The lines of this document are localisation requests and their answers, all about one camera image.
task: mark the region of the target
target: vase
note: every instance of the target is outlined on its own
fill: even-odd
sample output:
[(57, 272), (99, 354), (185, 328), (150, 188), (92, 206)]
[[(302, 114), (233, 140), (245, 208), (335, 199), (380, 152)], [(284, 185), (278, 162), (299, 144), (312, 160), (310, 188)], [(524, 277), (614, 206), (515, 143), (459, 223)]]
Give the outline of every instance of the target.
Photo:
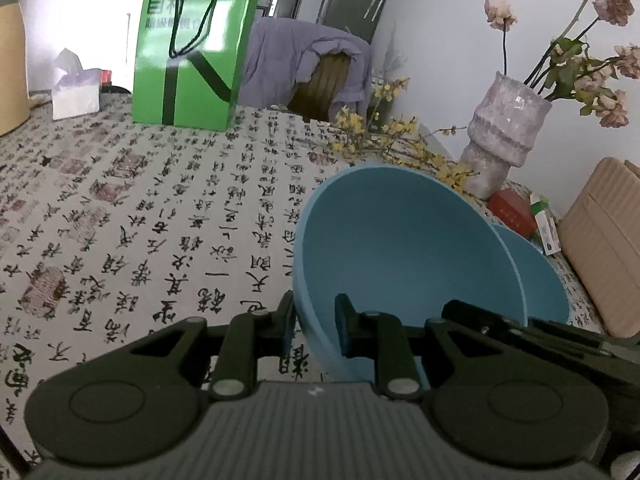
[(466, 130), (470, 140), (460, 163), (474, 172), (466, 192), (486, 200), (512, 166), (524, 165), (551, 106), (525, 84), (496, 73)]
[(30, 115), (24, 45), (18, 0), (0, 0), (0, 136)]

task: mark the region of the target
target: red container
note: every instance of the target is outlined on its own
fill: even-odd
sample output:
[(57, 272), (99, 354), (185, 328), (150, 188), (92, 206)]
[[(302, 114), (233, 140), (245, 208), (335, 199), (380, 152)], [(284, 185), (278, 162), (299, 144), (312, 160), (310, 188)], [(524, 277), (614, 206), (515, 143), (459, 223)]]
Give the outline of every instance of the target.
[(494, 193), (487, 207), (507, 227), (525, 238), (529, 238), (538, 228), (531, 206), (513, 189), (503, 189)]

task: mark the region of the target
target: blue bowl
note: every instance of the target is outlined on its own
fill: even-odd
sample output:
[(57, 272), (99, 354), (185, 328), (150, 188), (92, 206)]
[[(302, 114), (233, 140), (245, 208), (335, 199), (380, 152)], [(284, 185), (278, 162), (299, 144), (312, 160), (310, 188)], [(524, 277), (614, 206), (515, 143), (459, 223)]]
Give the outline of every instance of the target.
[(518, 267), (527, 298), (528, 316), (566, 323), (569, 319), (569, 299), (553, 267), (522, 236), (507, 227), (494, 227)]
[(526, 323), (513, 259), (495, 229), (460, 195), (417, 171), (360, 166), (325, 181), (298, 223), (297, 312), (309, 346), (337, 380), (373, 380), (370, 360), (340, 355), (334, 300), (422, 326), (448, 301)]

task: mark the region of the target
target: table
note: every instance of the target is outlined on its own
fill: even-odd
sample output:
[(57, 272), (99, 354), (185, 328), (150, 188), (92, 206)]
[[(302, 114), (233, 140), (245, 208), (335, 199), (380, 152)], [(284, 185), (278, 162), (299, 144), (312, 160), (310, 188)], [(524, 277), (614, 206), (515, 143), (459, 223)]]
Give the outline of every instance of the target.
[[(46, 105), (0, 138), (0, 424), (33, 463), (22, 414), (38, 382), (175, 320), (274, 309), (306, 200), (349, 165), (320, 148), (328, 124), (296, 115), (239, 107), (216, 133), (133, 124), (130, 96), (102, 98), (55, 123)], [(549, 261), (572, 323), (601, 331), (567, 261)], [(299, 328), (258, 376), (330, 380)]]

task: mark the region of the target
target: black rope handle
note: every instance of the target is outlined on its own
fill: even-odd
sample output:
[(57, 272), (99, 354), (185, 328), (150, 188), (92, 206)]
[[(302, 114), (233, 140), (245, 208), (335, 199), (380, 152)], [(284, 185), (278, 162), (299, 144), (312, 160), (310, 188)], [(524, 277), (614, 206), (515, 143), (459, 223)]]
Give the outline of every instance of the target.
[(204, 16), (202, 17), (202, 20), (200, 20), (200, 27), (198, 28), (198, 31), (197, 31), (196, 35), (184, 47), (182, 47), (180, 50), (176, 51), (176, 49), (175, 49), (175, 37), (178, 34), (178, 25), (180, 24), (180, 19), (182, 17), (182, 8), (184, 7), (184, 0), (175, 0), (175, 5), (174, 5), (174, 26), (173, 26), (172, 31), (171, 31), (171, 41), (169, 42), (169, 58), (175, 59), (177, 57), (184, 56), (185, 54), (188, 54), (188, 53), (192, 52), (198, 46), (198, 42), (200, 41), (200, 36), (201, 36), (202, 31), (204, 29), (204, 25), (205, 25), (205, 23), (207, 23), (207, 20), (209, 19), (209, 14), (216, 7), (216, 3), (217, 2), (218, 2), (218, 0), (211, 0), (210, 1), (209, 7), (207, 7), (207, 10), (205, 10)]

